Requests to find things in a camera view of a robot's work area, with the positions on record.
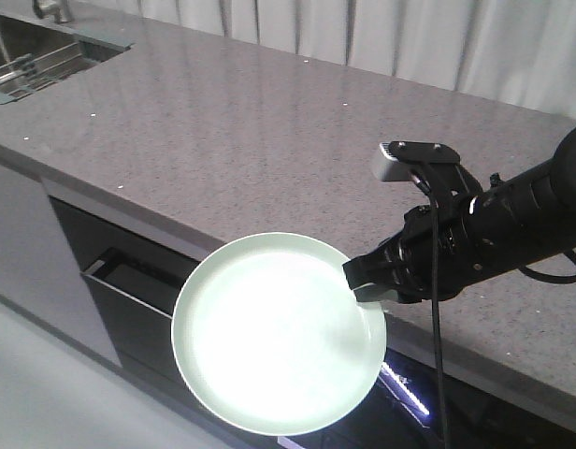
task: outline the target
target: black cable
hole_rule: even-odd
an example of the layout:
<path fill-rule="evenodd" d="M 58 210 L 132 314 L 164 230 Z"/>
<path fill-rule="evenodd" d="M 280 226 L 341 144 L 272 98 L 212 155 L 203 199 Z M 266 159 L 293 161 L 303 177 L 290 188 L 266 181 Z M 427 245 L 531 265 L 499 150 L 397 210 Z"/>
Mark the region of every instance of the black cable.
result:
<path fill-rule="evenodd" d="M 576 253 L 574 251 L 570 250 L 570 251 L 564 251 L 563 254 L 576 267 Z M 576 283 L 576 274 L 571 274 L 570 276 L 558 276 L 558 275 L 554 275 L 554 274 L 540 273 L 540 272 L 535 271 L 534 269 L 531 269 L 529 267 L 520 267 L 519 271 L 521 271 L 523 274 L 525 274 L 529 278 L 535 279 L 536 281 L 540 281 L 540 282 L 558 283 L 558 284 Z"/>
<path fill-rule="evenodd" d="M 444 389 L 444 367 L 441 351 L 441 332 L 439 330 L 439 301 L 438 301 L 438 251 L 439 251 L 439 218 L 438 204 L 432 192 L 428 192 L 431 206 L 432 254 L 431 254 L 431 318 L 434 334 L 434 357 L 436 360 L 436 374 L 438 378 L 439 417 L 441 420 L 441 433 L 445 449 L 451 448 L 448 416 L 446 413 L 446 392 Z"/>

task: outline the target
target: speckled stone countertop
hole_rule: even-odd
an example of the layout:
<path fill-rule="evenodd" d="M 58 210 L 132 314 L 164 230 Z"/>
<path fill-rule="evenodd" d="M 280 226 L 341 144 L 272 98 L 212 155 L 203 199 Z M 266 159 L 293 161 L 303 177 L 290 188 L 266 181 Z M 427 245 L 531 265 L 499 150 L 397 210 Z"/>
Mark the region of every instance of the speckled stone countertop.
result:
<path fill-rule="evenodd" d="M 26 17 L 30 5 L 0 0 L 1 10 Z M 552 157 L 576 125 L 116 11 L 75 4 L 74 12 L 73 26 L 136 44 L 0 106 L 0 160 L 196 230 L 212 247 L 276 230 L 366 253 L 426 202 L 409 183 L 373 178 L 379 142 L 446 143 L 486 186 L 494 171 L 507 179 Z M 510 273 L 466 289 L 441 312 L 445 340 L 569 394 L 566 413 L 576 419 L 576 284 Z M 431 329 L 428 302 L 389 313 Z M 495 390 L 519 381 L 498 382 Z"/>

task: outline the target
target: gray cabinet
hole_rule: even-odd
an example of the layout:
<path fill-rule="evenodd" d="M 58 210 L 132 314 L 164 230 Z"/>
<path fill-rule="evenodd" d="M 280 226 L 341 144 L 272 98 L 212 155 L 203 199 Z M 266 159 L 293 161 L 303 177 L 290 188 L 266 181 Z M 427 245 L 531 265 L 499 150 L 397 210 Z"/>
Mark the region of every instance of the gray cabinet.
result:
<path fill-rule="evenodd" d="M 119 364 L 41 183 L 3 166 L 0 295 Z"/>

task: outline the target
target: white curtain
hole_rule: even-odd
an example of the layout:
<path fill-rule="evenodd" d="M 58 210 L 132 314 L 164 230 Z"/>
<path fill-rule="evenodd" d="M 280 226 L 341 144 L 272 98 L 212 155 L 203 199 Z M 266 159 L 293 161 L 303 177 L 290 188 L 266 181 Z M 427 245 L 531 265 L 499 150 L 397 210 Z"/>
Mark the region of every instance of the white curtain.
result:
<path fill-rule="evenodd" d="M 576 119 L 576 0 L 88 0 Z"/>

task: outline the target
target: cabinet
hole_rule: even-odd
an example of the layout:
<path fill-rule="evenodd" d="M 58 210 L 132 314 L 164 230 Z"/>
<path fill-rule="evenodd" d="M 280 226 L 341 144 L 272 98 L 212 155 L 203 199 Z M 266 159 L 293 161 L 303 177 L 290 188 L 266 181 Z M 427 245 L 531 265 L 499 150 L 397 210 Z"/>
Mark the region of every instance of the cabinet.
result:
<path fill-rule="evenodd" d="M 120 364 L 41 183 L 1 165 L 0 296 Z"/>
<path fill-rule="evenodd" d="M 171 346 L 171 315 L 198 262 L 56 198 L 57 218 L 124 369 L 184 389 Z"/>

